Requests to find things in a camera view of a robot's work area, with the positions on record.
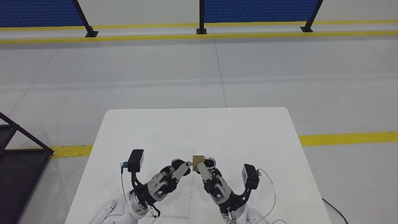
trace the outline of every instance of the gray tile floor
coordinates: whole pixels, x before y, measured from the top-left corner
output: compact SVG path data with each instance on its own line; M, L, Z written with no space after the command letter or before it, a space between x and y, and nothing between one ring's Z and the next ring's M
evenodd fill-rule
M398 130L398 39L0 47L0 110L51 146L93 144L107 110L284 106L298 134ZM31 147L23 138L11 147ZM350 223L394 223L396 144L306 147ZM51 161L21 223L63 223L85 158ZM330 212L333 223L342 223Z

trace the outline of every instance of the yellow floor line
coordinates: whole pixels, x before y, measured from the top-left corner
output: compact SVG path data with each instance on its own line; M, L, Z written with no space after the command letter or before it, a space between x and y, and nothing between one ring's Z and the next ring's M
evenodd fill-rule
M52 149L56 152L53 156L54 158L63 158L63 157L88 157L90 156L91 150L93 149L93 145L85 145L85 146L57 146L52 147Z
M304 25L305 21L299 22L215 22L207 23L205 27L217 26L289 26ZM338 25L338 24L398 24L398 20L348 20L348 21L314 21L314 25ZM144 29L144 28L179 28L198 27L197 22L174 23L174 24L124 24L111 26L93 26L96 29ZM83 26L60 26L60 27L3 27L0 31L42 31L42 30L85 30Z
M207 35L171 34L171 35L113 35L97 37L54 37L38 39L0 39L0 44L50 44L65 42L109 42L128 40L187 40L187 39L256 39L256 38L288 38L288 37L339 37L339 36L369 36L398 35L398 30L364 30L364 31L320 31L304 32L249 32L249 33L218 33Z
M339 144L398 142L398 132L324 134L299 136L299 138L302 146L334 146ZM88 157L92 148L92 144L53 147L52 149L57 152L53 158Z

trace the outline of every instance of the robotic arm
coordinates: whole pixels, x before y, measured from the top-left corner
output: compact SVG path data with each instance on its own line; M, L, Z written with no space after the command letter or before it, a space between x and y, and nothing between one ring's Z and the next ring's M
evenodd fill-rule
M142 184L137 173L141 170L143 153L144 150L133 150L129 160L121 164L121 173L124 169L131 173L133 189L105 202L90 224L137 224L149 211L153 217L160 217L160 211L154 204L177 188L180 179L191 172L192 163L174 159L171 166L164 167L150 181ZM220 208L223 220L227 224L257 224L262 216L246 203L251 191L257 189L260 175L258 170L252 165L244 165L242 177L245 190L241 195L236 195L215 165L214 159L207 158L204 163L197 164L196 171L203 179L206 192Z
M133 189L104 203L90 224L137 224L150 210L157 212L155 218L160 216L154 204L177 188L180 179L190 173L192 163L175 159L171 166L164 167L148 183L142 184L137 173L141 170L143 153L144 150L133 150L129 160L121 164L122 172L127 168L131 173Z
M203 162L197 164L198 171L203 179L205 190L220 208L221 216L228 224L256 224L261 214L254 208L247 206L251 190L257 189L259 175L256 168L245 164L242 178L245 190L236 195L224 180L221 172L214 166L208 168Z

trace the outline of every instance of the black cable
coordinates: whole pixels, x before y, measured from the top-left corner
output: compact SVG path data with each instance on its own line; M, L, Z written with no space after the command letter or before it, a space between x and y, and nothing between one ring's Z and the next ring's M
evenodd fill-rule
M337 211L337 213L339 213L340 214L340 216L341 217L343 217L343 219L344 219L344 221L346 222L346 224L348 224L348 222L347 222L347 220L346 220L346 218L344 217L344 215L342 214L342 213L340 213L340 211L338 211L332 204L330 204L330 203L328 203L328 201L327 200L325 200L324 198L322 198L322 200L324 201L324 202L326 202L329 206L331 206L334 210L336 210Z

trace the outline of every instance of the metal post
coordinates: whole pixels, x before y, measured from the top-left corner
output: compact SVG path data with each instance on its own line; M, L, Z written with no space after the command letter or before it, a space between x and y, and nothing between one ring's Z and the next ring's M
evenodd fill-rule
M40 145L43 149L45 149L47 152L49 152L50 154L54 154L55 152L49 148L48 146L46 146L42 141L38 140L35 136L31 135L31 133L29 133L28 131L26 131L24 128L20 127L17 123L13 122L11 119L9 119L6 115L0 113L0 119L4 120L5 122L7 122L12 130L14 131L19 131L21 132L23 135L27 136L30 140L32 140L33 142L35 142L36 144Z
M86 16L85 16L85 14L83 13L83 10L82 10L81 7L80 7L79 1L77 1L77 0L72 0L72 2L73 2L73 4L74 4L75 7L76 7L77 12L79 13L80 19L83 21L83 24L84 24L85 27L86 27L86 30L87 30L86 37L96 37L96 36L98 35L98 31L94 31L93 28L92 28L92 26L90 26L90 25L88 24L88 21L87 21L87 19L86 19Z
M205 29L205 0L199 0L199 29L197 34L207 34Z
M312 16L311 16L310 20L308 20L308 21L305 23L305 26L304 26L304 27L300 27L301 30L302 30L303 32L313 32L313 31L311 30L311 26L312 26L312 24L313 24L313 21L315 20L315 17L316 17L317 14L318 14L318 11L319 11L319 8L320 8L321 5L322 5L322 2L323 2L323 0L319 0L319 1L318 1L317 6L316 6L314 12L312 13Z

